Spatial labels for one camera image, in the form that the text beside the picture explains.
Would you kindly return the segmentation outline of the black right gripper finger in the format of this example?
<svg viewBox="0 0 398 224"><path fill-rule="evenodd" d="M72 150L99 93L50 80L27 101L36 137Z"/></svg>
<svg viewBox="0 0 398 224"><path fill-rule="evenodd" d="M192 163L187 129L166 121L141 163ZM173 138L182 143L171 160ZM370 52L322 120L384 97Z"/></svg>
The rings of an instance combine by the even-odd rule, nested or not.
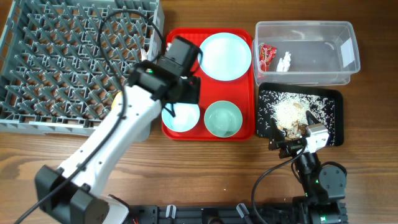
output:
<svg viewBox="0 0 398 224"><path fill-rule="evenodd" d="M277 150L282 148L284 145L284 136L280 133L274 118L271 118L270 129L271 136L269 138L269 150Z"/></svg>
<svg viewBox="0 0 398 224"><path fill-rule="evenodd" d="M320 123L320 121L314 115L312 115L312 113L310 111L306 111L305 114L306 114L306 119L307 119L307 123L309 126Z"/></svg>

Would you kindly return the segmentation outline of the food scraps and rice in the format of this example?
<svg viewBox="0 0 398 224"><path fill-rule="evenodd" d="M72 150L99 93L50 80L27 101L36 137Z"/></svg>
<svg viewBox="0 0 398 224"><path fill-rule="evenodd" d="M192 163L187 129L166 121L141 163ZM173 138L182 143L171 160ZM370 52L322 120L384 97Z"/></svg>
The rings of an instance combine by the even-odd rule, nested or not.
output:
<svg viewBox="0 0 398 224"><path fill-rule="evenodd" d="M329 132L328 145L335 145L335 101L331 98L261 90L259 92L256 121L256 135L268 138L271 131L271 121L274 120L286 140L301 138L309 125L306 112L311 112Z"/></svg>

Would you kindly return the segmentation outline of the light green bowl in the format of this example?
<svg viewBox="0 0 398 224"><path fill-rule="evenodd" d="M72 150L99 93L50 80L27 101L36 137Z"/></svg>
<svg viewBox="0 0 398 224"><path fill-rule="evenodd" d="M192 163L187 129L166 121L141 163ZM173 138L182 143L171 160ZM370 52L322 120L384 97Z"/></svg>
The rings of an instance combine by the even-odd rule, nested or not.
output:
<svg viewBox="0 0 398 224"><path fill-rule="evenodd" d="M206 129L219 138L234 136L243 125L241 110L230 101L216 101L207 107L204 115Z"/></svg>

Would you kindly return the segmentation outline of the white tissue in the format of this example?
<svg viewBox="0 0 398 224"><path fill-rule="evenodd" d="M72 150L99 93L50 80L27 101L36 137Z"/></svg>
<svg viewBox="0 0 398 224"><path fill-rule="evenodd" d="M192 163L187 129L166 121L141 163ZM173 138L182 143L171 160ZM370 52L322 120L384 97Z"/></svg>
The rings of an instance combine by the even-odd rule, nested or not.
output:
<svg viewBox="0 0 398 224"><path fill-rule="evenodd" d="M291 53L286 52L283 58L279 59L279 63L277 64L276 71L277 72L288 72L291 63Z"/></svg>

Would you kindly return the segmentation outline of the red snack wrapper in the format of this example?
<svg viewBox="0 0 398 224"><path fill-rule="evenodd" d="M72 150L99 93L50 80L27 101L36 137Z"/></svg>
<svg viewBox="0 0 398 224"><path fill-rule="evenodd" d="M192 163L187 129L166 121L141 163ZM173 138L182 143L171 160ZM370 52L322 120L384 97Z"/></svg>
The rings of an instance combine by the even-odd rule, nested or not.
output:
<svg viewBox="0 0 398 224"><path fill-rule="evenodd" d="M260 46L259 63L260 63L260 69L263 72L269 70L270 64L273 61L276 53L277 53L276 47L266 44L262 44Z"/></svg>

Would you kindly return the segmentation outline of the white plastic fork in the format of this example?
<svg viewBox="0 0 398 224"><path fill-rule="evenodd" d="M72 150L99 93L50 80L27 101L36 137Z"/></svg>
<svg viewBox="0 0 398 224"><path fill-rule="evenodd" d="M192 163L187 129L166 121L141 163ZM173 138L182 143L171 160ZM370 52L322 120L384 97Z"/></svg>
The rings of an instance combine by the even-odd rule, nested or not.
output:
<svg viewBox="0 0 398 224"><path fill-rule="evenodd" d="M148 53L143 48L141 48L141 60L142 61L148 60Z"/></svg>

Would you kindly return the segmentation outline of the yellow plastic cup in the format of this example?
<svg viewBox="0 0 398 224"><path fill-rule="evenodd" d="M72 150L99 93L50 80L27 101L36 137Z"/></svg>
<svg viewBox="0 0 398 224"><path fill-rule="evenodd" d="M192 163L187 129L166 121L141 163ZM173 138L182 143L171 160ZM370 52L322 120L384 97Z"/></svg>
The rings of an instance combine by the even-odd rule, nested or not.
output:
<svg viewBox="0 0 398 224"><path fill-rule="evenodd" d="M114 100L113 100L112 105L111 105L111 109L113 110L113 109L117 108L122 102L123 102L123 94L120 91L114 97Z"/></svg>

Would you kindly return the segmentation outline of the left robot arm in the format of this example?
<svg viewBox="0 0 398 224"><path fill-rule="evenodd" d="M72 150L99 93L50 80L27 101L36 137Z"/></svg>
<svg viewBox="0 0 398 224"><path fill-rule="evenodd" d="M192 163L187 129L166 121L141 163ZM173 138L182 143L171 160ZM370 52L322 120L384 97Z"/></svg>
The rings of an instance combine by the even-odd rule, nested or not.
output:
<svg viewBox="0 0 398 224"><path fill-rule="evenodd" d="M102 195L109 175L132 143L148 137L167 103L198 103L200 79L191 69L201 54L194 43L176 37L157 63L138 63L122 100L81 148L57 169L43 166L36 174L41 211L60 223L126 223L129 206Z"/></svg>

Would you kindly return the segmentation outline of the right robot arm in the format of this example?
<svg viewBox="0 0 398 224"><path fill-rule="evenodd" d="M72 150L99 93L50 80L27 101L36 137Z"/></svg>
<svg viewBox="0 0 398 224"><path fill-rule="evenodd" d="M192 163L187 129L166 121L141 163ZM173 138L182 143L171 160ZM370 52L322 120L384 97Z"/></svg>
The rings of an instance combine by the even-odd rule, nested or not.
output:
<svg viewBox="0 0 398 224"><path fill-rule="evenodd" d="M317 151L324 148L329 131L311 112L306 112L308 126L303 137L287 140L271 119L270 150L279 150L281 159L291 157L296 177L305 195L293 199L298 223L348 223L345 198L347 170L337 162L320 162Z"/></svg>

